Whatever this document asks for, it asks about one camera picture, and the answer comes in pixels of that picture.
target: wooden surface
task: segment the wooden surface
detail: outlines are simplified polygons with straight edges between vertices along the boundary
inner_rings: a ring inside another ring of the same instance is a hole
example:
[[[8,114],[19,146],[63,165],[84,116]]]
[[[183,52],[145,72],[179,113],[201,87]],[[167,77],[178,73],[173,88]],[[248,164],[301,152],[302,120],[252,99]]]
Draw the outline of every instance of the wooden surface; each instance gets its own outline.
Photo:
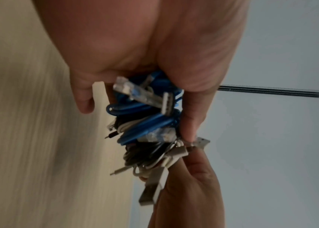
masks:
[[[68,69],[29,0],[0,0],[0,228],[127,227],[130,173],[111,118],[77,111]]]

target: skin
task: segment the skin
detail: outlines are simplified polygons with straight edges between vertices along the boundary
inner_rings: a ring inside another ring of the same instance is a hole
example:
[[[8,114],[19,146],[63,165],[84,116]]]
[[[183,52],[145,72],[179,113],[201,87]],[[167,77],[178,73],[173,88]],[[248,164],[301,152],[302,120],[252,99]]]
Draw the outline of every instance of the skin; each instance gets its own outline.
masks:
[[[180,133],[194,141],[242,36],[249,0],[33,0],[70,69],[82,113],[92,85],[163,70],[184,89]],[[220,187],[202,151],[170,169],[150,227],[224,227]]]

